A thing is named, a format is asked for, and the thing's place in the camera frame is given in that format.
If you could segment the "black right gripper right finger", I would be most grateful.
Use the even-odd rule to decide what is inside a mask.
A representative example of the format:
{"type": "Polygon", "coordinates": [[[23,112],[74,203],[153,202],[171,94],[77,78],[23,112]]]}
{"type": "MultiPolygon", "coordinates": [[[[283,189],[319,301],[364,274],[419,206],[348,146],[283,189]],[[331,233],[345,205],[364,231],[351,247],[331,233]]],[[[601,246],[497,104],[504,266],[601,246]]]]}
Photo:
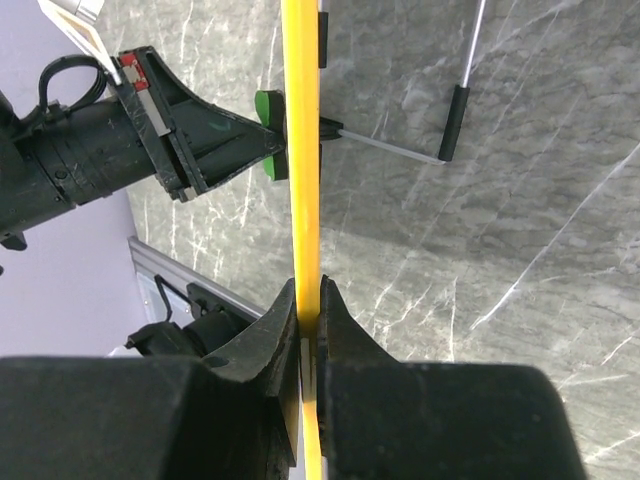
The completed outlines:
{"type": "Polygon", "coordinates": [[[583,479],[563,401],[522,364],[402,362],[321,284],[321,446],[332,479],[583,479]]]}

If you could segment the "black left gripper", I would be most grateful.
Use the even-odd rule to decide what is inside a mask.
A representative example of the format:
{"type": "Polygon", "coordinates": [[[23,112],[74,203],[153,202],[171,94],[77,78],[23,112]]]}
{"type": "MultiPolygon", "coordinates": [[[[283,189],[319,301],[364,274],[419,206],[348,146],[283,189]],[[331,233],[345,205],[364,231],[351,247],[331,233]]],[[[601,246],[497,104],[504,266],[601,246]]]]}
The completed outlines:
{"type": "Polygon", "coordinates": [[[39,81],[39,103],[18,118],[1,100],[1,237],[156,177],[188,201],[283,152],[283,135],[192,92],[151,46],[115,59],[121,84],[86,55],[61,57],[39,81]],[[97,76],[76,103],[49,101],[48,84],[73,67],[97,76]]]}

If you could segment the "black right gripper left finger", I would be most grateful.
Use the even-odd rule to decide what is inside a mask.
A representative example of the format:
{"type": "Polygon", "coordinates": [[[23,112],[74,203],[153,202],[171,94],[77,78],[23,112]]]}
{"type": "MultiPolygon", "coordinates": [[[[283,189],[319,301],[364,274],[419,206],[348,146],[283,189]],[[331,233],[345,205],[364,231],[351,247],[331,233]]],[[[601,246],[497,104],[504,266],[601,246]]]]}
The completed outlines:
{"type": "Polygon", "coordinates": [[[210,355],[5,357],[5,479],[285,479],[297,460],[287,282],[210,355]]]}

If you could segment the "yellow framed whiteboard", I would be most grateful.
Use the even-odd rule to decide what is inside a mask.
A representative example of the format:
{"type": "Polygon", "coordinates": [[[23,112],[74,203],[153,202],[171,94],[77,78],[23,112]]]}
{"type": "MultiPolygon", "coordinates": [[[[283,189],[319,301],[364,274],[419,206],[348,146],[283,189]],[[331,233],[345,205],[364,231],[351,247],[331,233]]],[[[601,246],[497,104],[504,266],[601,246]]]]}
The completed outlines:
{"type": "Polygon", "coordinates": [[[321,479],[317,414],[321,310],[318,3],[283,1],[281,13],[305,477],[321,479]]]}

